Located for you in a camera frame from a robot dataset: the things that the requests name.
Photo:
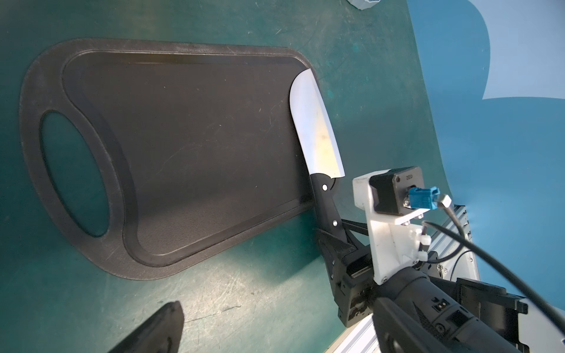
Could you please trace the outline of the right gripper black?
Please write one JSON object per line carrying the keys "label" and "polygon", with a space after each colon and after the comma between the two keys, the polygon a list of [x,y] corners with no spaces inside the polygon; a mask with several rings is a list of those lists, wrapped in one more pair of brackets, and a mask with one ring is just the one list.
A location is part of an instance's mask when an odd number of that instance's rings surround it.
{"label": "right gripper black", "polygon": [[349,328],[372,313],[369,294],[376,284],[370,246],[354,236],[367,235],[367,225],[349,220],[344,224],[345,241],[322,229],[316,230],[316,241],[338,306],[338,318]]}

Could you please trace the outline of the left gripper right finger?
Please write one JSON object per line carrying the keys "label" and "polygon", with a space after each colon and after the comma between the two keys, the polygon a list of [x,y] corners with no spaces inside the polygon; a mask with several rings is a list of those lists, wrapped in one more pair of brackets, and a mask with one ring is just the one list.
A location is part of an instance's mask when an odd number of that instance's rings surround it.
{"label": "left gripper right finger", "polygon": [[446,347],[387,298],[376,298],[373,325],[381,352],[446,352]]}

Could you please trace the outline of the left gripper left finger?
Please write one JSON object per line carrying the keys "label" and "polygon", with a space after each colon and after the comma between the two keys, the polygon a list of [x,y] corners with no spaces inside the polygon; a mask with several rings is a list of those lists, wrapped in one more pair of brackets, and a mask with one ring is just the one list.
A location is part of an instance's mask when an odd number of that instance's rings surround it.
{"label": "left gripper left finger", "polygon": [[168,302],[110,352],[179,352],[184,321],[180,302]]}

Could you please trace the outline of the black cutting board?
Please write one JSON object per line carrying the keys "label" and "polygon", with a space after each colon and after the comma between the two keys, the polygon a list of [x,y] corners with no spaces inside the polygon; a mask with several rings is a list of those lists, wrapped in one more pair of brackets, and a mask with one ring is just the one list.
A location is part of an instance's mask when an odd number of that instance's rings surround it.
{"label": "black cutting board", "polygon": [[[289,107],[311,68],[267,46],[75,39],[41,53],[21,85],[29,178],[68,242],[125,279],[179,273],[313,207]],[[108,225],[88,234],[46,164],[42,129],[60,113],[99,170]]]}

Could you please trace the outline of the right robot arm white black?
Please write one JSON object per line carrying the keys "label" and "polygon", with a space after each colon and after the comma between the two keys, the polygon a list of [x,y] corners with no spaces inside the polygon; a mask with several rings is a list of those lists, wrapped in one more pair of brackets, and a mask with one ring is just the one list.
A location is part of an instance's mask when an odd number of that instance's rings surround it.
{"label": "right robot arm white black", "polygon": [[431,277],[430,261],[412,260],[375,279],[376,253],[357,234],[358,222],[320,222],[317,241],[324,258],[338,317],[351,327],[372,318],[383,352],[560,352],[564,317],[514,273],[461,235],[424,222],[485,260],[520,293],[473,279]]}

